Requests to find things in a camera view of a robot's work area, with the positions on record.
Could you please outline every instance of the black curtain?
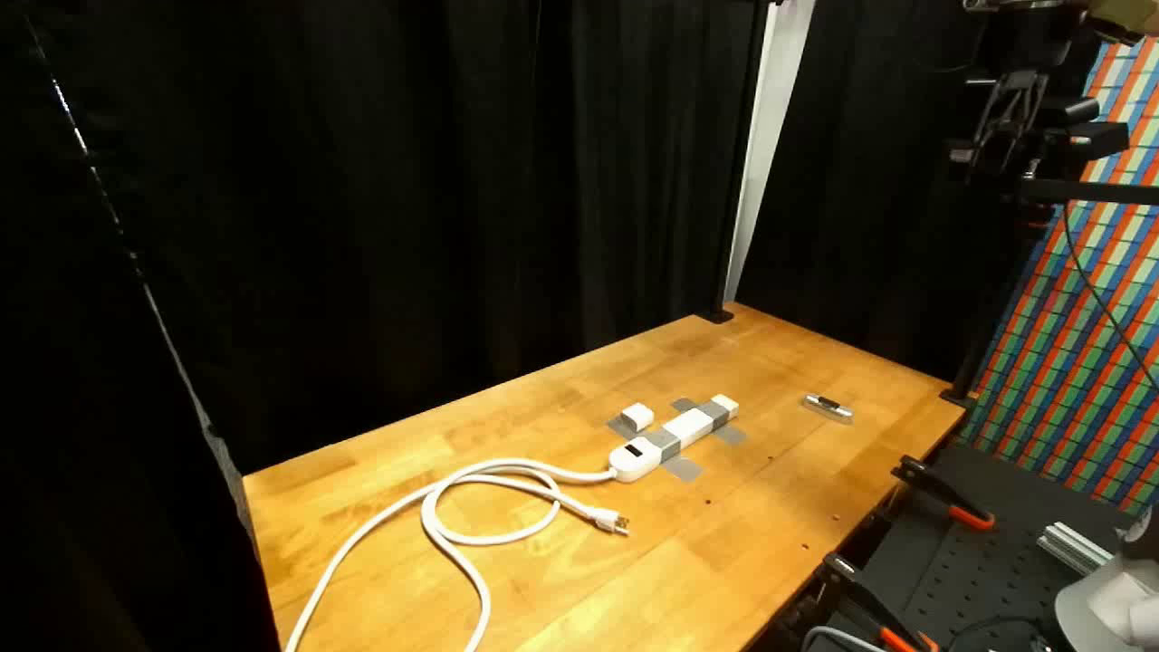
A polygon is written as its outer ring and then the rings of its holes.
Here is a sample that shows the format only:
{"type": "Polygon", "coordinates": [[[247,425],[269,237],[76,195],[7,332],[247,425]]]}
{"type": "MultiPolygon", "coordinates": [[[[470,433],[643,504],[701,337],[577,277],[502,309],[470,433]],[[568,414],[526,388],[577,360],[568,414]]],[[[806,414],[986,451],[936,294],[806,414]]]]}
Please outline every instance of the black curtain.
{"type": "Polygon", "coordinates": [[[239,466],[721,309],[758,0],[31,21],[239,466]]]}
{"type": "Polygon", "coordinates": [[[737,299],[953,376],[1010,209],[945,181],[986,21],[954,0],[818,0],[737,299]]]}
{"type": "Polygon", "coordinates": [[[239,507],[15,3],[0,96],[0,650],[280,650],[239,507]]]}

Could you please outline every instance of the white power cord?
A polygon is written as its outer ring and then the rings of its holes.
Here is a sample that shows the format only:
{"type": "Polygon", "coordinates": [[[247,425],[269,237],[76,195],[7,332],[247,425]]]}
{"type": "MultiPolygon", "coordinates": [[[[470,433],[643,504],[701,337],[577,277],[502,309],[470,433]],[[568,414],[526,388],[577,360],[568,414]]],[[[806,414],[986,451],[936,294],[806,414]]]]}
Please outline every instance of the white power cord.
{"type": "Polygon", "coordinates": [[[329,559],[329,565],[323,570],[311,597],[304,602],[293,632],[289,632],[289,643],[284,643],[284,652],[296,652],[301,650],[301,638],[304,638],[304,627],[311,623],[338,565],[374,533],[380,528],[385,521],[392,521],[394,514],[400,514],[405,507],[420,504],[420,521],[422,521],[422,533],[426,540],[453,563],[458,565],[458,571],[470,581],[475,596],[479,596],[479,619],[475,619],[475,632],[470,632],[470,643],[463,645],[468,652],[475,652],[481,645],[481,633],[491,619],[491,596],[481,581],[481,571],[455,550],[455,547],[502,547],[502,545],[519,545],[519,540],[527,540],[534,533],[544,533],[556,511],[571,511],[577,517],[598,527],[602,533],[626,533],[626,521],[619,511],[609,511],[609,507],[589,507],[589,504],[579,504],[571,501],[568,494],[560,494],[556,485],[602,485],[602,483],[610,483],[616,478],[616,466],[609,470],[563,470],[563,466],[549,466],[549,465],[540,465],[540,460],[527,460],[527,457],[496,457],[496,460],[481,460],[481,465],[470,465],[470,466],[458,466],[453,474],[444,474],[441,483],[429,483],[400,501],[394,501],[392,507],[385,507],[380,514],[364,517],[339,547],[338,556],[329,559]],[[450,528],[441,517],[437,517],[437,501],[444,498],[444,489],[453,485],[502,485],[502,489],[513,489],[513,494],[532,494],[532,498],[544,498],[549,501],[549,511],[526,527],[526,528],[513,528],[513,533],[496,533],[496,536],[468,536],[468,533],[455,533],[450,528]]]}

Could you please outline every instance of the wooden table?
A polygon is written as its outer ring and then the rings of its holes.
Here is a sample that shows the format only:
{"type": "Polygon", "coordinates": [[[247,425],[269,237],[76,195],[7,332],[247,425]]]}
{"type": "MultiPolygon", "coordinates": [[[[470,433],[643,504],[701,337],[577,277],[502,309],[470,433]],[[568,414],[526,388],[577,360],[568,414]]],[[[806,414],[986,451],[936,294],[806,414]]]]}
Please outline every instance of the wooden table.
{"type": "MultiPolygon", "coordinates": [[[[468,547],[491,588],[484,650],[737,650],[870,514],[903,454],[922,457],[960,422],[934,376],[731,305],[723,325],[679,318],[429,414],[315,451],[247,478],[282,638],[333,547],[374,511],[484,457],[598,470],[628,404],[660,422],[674,400],[737,400],[743,447],[689,451],[694,483],[571,489],[619,507],[628,536],[560,514],[513,547],[468,547]],[[822,392],[851,425],[801,406],[822,392]]],[[[458,489],[444,521],[468,533],[544,514],[540,501],[458,489]]],[[[475,590],[426,545],[416,514],[374,533],[338,571],[304,650],[458,650],[475,590]]]]}

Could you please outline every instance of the white power strip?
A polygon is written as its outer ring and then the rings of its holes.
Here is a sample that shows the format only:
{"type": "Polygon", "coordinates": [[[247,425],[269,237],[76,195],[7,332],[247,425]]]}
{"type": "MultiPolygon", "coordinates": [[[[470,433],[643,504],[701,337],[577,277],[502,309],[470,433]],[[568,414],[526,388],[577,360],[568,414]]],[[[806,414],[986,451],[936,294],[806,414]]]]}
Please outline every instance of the white power strip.
{"type": "Polygon", "coordinates": [[[685,410],[674,422],[665,422],[656,434],[633,434],[628,442],[616,447],[609,454],[609,466],[619,483],[638,483],[650,466],[679,457],[701,434],[721,433],[726,422],[733,422],[733,414],[737,406],[726,394],[713,394],[705,406],[685,410]]]}

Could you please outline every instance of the plug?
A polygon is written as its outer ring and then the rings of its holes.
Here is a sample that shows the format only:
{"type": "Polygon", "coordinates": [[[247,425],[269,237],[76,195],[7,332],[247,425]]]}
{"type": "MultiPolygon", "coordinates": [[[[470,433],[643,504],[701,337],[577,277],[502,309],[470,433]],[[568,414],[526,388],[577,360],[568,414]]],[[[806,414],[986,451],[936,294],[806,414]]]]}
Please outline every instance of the plug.
{"type": "Polygon", "coordinates": [[[619,511],[609,507],[585,507],[589,527],[598,527],[602,533],[610,536],[626,536],[626,517],[619,511]]]}

